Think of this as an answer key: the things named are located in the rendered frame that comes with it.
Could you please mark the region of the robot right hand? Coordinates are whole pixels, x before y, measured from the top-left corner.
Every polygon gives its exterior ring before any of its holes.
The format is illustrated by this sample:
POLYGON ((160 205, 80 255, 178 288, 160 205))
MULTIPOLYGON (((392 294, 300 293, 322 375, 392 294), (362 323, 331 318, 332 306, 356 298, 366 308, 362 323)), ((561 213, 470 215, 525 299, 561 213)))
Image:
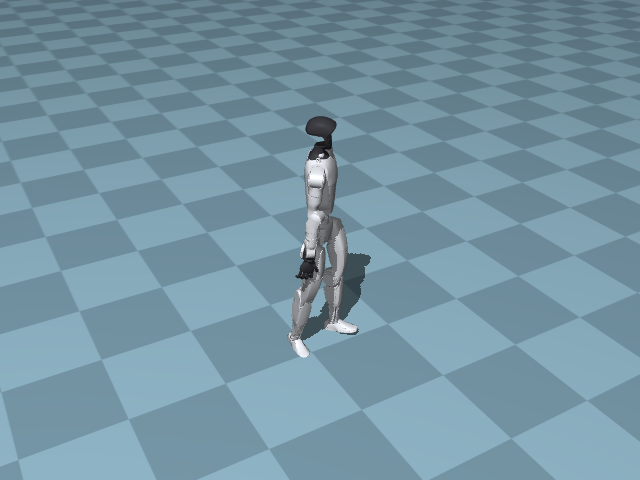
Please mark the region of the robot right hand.
MULTIPOLYGON (((316 257, 316 250, 315 250, 315 257, 316 257)), ((303 260, 304 260, 304 262, 301 264, 299 274, 296 275, 296 278, 300 278, 300 279, 313 278, 314 269, 315 269, 316 273, 319 271, 317 266, 316 266, 316 263, 314 262, 315 261, 315 257, 314 258, 306 258, 306 249, 304 249, 304 251, 303 251, 303 260), (302 274, 302 272, 303 272, 303 274, 302 274)))

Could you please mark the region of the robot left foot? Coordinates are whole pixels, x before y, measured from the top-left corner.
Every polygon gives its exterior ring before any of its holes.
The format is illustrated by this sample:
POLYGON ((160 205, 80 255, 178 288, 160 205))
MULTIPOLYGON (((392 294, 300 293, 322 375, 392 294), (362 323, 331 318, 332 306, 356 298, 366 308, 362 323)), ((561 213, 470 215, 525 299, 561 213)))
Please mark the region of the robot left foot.
MULTIPOLYGON (((332 321, 331 321, 332 322, 332 321)), ((334 319, 335 322, 335 319, 334 319)), ((358 326, 354 324, 350 324, 341 319, 337 321, 336 324, 331 324, 330 319, 326 319, 323 324, 324 329, 330 331, 337 331, 340 333, 354 333, 358 330, 358 326)))

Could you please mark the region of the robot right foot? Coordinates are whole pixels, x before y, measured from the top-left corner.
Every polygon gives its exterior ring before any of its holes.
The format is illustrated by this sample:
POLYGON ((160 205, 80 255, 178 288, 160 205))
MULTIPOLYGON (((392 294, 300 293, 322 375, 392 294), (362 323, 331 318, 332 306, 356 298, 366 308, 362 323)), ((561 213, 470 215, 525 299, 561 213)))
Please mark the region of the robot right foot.
POLYGON ((292 348, 295 350, 295 352, 300 357, 308 357, 310 355, 310 352, 308 348, 305 346, 305 344, 302 342, 301 338, 298 339, 296 336, 295 341, 293 341, 293 339, 291 338, 291 335, 292 335, 292 332, 288 334, 287 339, 292 345, 292 348))

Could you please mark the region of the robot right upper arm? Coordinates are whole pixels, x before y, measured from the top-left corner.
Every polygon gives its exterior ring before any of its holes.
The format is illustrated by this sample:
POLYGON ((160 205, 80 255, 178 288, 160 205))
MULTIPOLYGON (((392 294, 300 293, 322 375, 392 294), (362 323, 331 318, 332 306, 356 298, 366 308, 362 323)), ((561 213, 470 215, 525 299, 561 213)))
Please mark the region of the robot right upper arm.
POLYGON ((308 185, 307 219, 311 214, 317 214, 321 219, 320 224, 325 219, 324 212, 321 209, 318 209, 319 205, 322 202, 322 195, 323 195, 323 189, 325 187, 325 183, 326 183, 325 169, 317 166, 312 167, 312 170, 311 172, 309 172, 308 179, 307 179, 307 185, 308 185))

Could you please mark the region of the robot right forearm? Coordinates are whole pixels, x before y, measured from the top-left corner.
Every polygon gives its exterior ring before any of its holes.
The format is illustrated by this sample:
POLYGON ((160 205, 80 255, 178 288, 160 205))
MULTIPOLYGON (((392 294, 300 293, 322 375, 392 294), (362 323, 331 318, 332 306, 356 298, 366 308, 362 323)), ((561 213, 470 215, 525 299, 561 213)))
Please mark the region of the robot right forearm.
POLYGON ((320 232, 320 217, 317 214, 311 214, 306 222, 306 236, 304 240, 304 249, 306 249, 306 258, 314 258, 317 248, 318 233, 320 232))

